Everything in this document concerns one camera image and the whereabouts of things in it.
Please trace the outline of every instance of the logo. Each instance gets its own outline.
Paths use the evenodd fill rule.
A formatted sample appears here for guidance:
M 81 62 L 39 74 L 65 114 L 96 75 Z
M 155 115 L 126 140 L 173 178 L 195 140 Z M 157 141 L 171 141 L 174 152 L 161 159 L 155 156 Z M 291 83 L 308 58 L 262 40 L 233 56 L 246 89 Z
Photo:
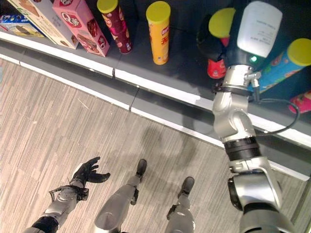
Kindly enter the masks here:
M 72 28 L 81 28 L 82 27 L 81 23 L 79 22 L 79 20 L 75 16 L 69 15 L 65 12 L 62 12 L 61 15 L 62 15 L 64 21 L 66 21 L 67 24 L 70 25 Z
M 59 6 L 69 6 L 72 3 L 72 0 L 60 0 Z
M 102 35 L 98 39 L 98 44 L 101 49 L 104 49 L 106 47 L 105 38 Z
M 166 33 L 168 33 L 169 32 L 169 26 L 167 26 L 166 28 L 164 28 L 163 30 L 162 30 L 162 35 L 164 35 L 164 34 L 166 34 Z

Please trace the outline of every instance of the robotic arm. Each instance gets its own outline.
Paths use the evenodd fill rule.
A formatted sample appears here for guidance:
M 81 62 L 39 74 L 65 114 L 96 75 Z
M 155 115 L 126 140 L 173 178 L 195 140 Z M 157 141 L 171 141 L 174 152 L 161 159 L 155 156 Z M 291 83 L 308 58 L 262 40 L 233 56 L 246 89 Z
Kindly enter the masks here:
M 110 173 L 96 173 L 100 157 L 93 158 L 82 164 L 74 173 L 69 185 L 50 191 L 52 203 L 41 217 L 24 233 L 55 233 L 66 221 L 69 213 L 75 208 L 80 200 L 87 200 L 88 189 L 86 182 L 103 183 Z
M 214 104 L 214 129 L 237 175 L 228 180 L 232 204 L 243 211 L 241 233 L 293 233 L 292 223 L 280 213 L 281 189 L 268 159 L 262 156 L 247 114 L 247 87 L 258 86 L 254 73 L 274 44 L 282 13 L 260 1 L 237 10 L 226 49 L 227 73 Z

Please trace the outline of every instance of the orange chip canister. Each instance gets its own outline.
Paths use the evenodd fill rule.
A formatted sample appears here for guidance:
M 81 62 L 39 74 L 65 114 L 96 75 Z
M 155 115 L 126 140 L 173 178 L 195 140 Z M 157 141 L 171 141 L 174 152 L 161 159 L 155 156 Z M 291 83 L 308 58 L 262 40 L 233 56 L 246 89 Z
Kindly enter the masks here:
M 164 1 L 152 3 L 146 11 L 153 60 L 157 65 L 163 65 L 169 59 L 170 14 L 171 8 Z

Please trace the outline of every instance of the black cable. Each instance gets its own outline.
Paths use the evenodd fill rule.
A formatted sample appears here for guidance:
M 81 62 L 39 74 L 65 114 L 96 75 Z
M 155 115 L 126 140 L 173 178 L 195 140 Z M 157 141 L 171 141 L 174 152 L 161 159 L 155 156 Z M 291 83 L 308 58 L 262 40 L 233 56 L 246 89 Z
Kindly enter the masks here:
M 300 111 L 299 108 L 296 104 L 290 102 L 289 100 L 281 100 L 281 99 L 262 99 L 259 101 L 259 103 L 272 103 L 272 102 L 281 102 L 281 103 L 285 103 L 288 104 L 290 106 L 292 106 L 295 110 L 296 110 L 296 115 L 295 115 L 295 119 L 292 121 L 291 124 L 289 124 L 288 126 L 284 127 L 283 129 L 280 130 L 276 130 L 276 131 L 272 131 L 272 132 L 267 132 L 267 133 L 257 133 L 257 136 L 268 136 L 268 135 L 273 135 L 273 134 L 277 134 L 277 133 L 281 133 L 285 130 L 290 129 L 291 127 L 294 126 L 294 124 L 297 123 L 299 117 L 300 117 Z
M 297 123 L 299 117 L 300 117 L 300 111 L 299 111 L 299 108 L 297 107 L 296 104 L 288 101 L 288 100 L 282 100 L 282 99 L 260 99 L 260 96 L 259 96 L 259 87 L 255 87 L 253 88 L 254 89 L 254 101 L 257 102 L 257 103 L 272 103 L 272 102 L 281 102 L 281 103 L 285 103 L 287 105 L 290 105 L 292 106 L 295 110 L 296 110 L 296 116 L 295 116 L 295 119 L 292 121 L 291 124 L 289 124 L 288 126 L 284 127 L 283 129 L 280 129 L 280 130 L 276 130 L 276 131 L 272 131 L 272 132 L 266 132 L 266 133 L 257 133 L 256 135 L 257 136 L 269 136 L 269 135 L 273 135 L 273 134 L 277 134 L 277 133 L 281 133 L 285 130 L 288 130 L 290 129 L 291 127 L 294 126 L 294 124 Z

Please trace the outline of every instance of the red chip canister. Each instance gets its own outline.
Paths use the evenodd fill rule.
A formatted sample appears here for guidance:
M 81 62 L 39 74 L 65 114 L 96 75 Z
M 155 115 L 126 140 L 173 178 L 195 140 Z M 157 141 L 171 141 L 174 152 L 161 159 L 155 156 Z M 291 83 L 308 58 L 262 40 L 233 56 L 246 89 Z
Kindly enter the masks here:
M 118 0 L 98 0 L 97 8 L 102 13 L 120 53 L 129 53 L 133 45 Z

